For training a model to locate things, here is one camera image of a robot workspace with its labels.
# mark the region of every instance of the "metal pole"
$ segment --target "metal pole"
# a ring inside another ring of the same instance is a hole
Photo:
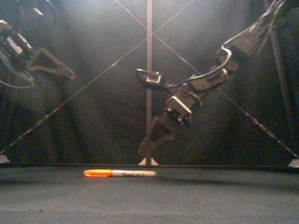
[[[153,59],[154,59],[154,3],[153,0],[147,0],[147,70],[153,71]],[[153,127],[153,90],[146,90],[146,137],[151,136]],[[146,165],[153,164],[151,151],[146,153]]]
[[[265,7],[270,7],[270,2],[269,0],[265,0]],[[298,142],[298,133],[296,130],[296,118],[293,115],[293,107],[292,107],[292,101],[290,101],[290,96],[289,96],[289,89],[286,85],[286,73],[285,73],[285,64],[282,61],[282,55],[281,55],[281,49],[280,49],[280,43],[277,39],[277,31],[273,30],[270,33],[270,38],[272,38],[272,44],[273,44],[273,50],[274,50],[274,56],[276,56],[276,67],[277,67],[277,73],[278,73],[278,79],[281,83],[281,89],[282,89],[282,96],[285,100],[285,115],[286,115],[286,122],[289,126],[289,132],[290,132],[290,137],[292,137],[292,142],[293,142],[293,148],[299,147],[299,142]]]

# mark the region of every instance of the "dark floor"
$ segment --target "dark floor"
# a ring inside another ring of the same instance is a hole
[[[0,223],[298,223],[296,173],[169,168],[154,178],[85,178],[89,169],[0,169]]]

